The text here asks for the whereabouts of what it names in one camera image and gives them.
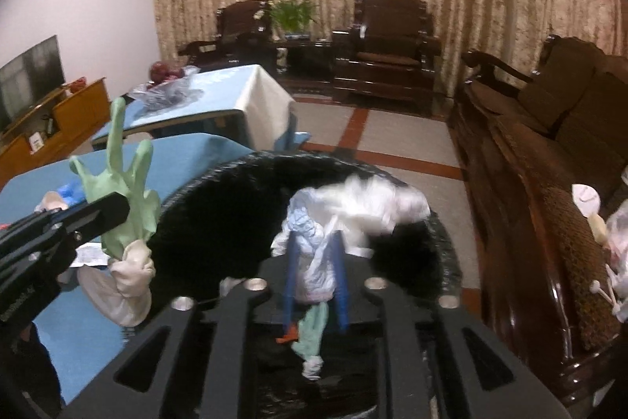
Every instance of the wooden cabinet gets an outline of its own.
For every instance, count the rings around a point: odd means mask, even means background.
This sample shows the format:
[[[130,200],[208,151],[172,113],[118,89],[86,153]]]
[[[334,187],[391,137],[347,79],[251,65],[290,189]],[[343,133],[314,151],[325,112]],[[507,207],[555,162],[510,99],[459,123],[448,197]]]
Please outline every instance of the wooden cabinet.
[[[48,95],[45,101],[12,126],[11,142],[0,152],[0,189],[18,174],[67,158],[109,121],[109,98],[104,79],[99,79],[58,101],[59,96],[65,94],[65,91],[59,90]],[[51,109],[58,130],[45,141],[39,151],[32,153],[28,144],[30,134],[20,133],[20,125],[50,112],[49,105],[46,111],[46,101],[51,99],[58,101]],[[7,132],[2,138],[7,141],[8,135]]]

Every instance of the white wall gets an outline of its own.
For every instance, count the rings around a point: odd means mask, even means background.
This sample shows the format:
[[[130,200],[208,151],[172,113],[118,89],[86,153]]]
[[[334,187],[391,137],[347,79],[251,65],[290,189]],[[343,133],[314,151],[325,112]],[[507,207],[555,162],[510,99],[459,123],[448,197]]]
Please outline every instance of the white wall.
[[[159,59],[153,0],[0,0],[0,66],[54,34],[66,81],[106,77],[111,98]]]

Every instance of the metal bolt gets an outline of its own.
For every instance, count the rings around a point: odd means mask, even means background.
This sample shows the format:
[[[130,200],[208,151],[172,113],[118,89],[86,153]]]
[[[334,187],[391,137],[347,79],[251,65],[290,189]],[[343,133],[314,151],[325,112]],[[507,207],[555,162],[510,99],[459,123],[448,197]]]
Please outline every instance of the metal bolt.
[[[263,289],[266,289],[266,286],[268,286],[268,283],[257,277],[244,282],[244,287],[249,291],[262,291]]]
[[[179,296],[170,303],[170,306],[177,311],[189,311],[194,307],[194,299],[188,296]]]
[[[388,283],[384,278],[381,277],[369,277],[366,281],[364,281],[364,286],[368,289],[384,289],[388,286]]]
[[[441,295],[438,297],[438,305],[443,309],[457,309],[460,307],[460,299],[453,295]]]

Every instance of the tv stand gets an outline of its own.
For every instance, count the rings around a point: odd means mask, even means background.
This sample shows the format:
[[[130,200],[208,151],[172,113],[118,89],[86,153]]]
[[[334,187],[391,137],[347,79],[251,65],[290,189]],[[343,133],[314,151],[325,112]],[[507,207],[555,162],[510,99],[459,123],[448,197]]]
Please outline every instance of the tv stand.
[[[74,94],[69,93],[68,86],[46,95],[0,135],[0,190],[18,174],[67,158],[109,121],[104,79]],[[45,126],[44,117],[52,117],[55,131],[33,152],[28,138],[35,131],[45,131],[36,129]]]

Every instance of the television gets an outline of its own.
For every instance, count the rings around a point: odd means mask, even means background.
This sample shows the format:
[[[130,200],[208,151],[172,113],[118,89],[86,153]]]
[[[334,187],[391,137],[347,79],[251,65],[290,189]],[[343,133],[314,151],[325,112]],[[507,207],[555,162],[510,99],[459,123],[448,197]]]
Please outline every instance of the television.
[[[5,64],[0,68],[0,133],[64,82],[56,36]]]

